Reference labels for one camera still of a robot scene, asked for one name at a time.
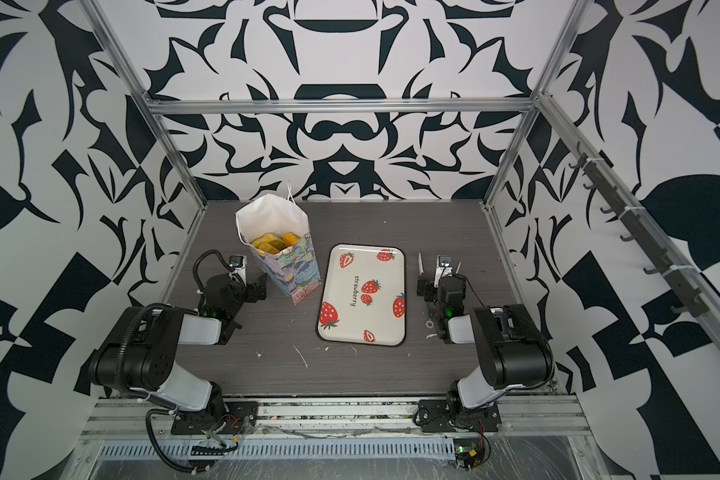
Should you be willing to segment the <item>column fake croissant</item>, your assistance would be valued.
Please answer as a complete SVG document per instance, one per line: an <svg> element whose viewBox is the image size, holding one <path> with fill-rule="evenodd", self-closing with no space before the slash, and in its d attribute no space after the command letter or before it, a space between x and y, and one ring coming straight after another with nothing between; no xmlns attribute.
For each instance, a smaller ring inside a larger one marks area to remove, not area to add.
<svg viewBox="0 0 720 480"><path fill-rule="evenodd" d="M283 239L274 233L266 233L251 242L251 246L261 252L276 255L287 248Z"/></svg>

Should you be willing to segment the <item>colourful printed paper bag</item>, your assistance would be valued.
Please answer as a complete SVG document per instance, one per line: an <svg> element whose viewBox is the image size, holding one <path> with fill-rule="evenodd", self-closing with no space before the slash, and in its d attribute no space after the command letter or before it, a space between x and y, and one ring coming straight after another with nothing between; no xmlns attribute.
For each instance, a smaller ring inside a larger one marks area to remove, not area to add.
<svg viewBox="0 0 720 480"><path fill-rule="evenodd" d="M249 248L264 273L293 303L300 303L320 286L309 218L292 196L265 194L238 210L235 223L239 240ZM301 240L276 255L251 246L253 240L266 233L274 233L282 239L287 232L298 235Z"/></svg>

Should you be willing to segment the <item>long striped fake croissant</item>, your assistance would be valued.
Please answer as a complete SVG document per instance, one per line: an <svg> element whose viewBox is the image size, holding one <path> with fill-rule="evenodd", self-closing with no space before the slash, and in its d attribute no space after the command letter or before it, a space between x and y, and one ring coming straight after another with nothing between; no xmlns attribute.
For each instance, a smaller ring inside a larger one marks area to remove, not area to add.
<svg viewBox="0 0 720 480"><path fill-rule="evenodd" d="M287 247L294 246L301 240L301 238L298 235L295 235L294 233L291 233L291 232L285 233L283 235L282 239L283 239L284 244Z"/></svg>

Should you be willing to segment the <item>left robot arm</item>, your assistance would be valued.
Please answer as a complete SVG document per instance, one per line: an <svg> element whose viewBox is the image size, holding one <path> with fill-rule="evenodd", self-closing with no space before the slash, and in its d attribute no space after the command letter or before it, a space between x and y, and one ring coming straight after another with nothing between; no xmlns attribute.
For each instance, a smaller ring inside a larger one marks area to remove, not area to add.
<svg viewBox="0 0 720 480"><path fill-rule="evenodd" d="M170 469L199 475L239 448L238 436L255 426L255 401L227 401L221 387L202 379L176 360L179 346L225 345L241 329L236 316L246 303L267 297L267 277L248 281L247 259L215 250L202 253L192 266L199 301L187 309L167 303L129 307L102 345L90 356L90 382L122 396L150 403L145 428L150 445ZM156 417L172 421L174 435L205 436L179 462L158 442Z"/></svg>

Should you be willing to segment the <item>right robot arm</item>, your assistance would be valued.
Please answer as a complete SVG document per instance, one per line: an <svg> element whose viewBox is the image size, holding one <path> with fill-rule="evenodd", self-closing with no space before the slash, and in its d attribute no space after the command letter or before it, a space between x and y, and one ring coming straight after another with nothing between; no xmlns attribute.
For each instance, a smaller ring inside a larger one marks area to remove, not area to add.
<svg viewBox="0 0 720 480"><path fill-rule="evenodd" d="M509 393L530 391L550 383L554 358L548 341L526 307L511 304L464 304L468 279L460 274L438 280L421 277L417 295L429 304L429 320L447 344L472 345L478 364L453 382L443 400L421 400L413 423L427 433L497 432L498 402Z"/></svg>

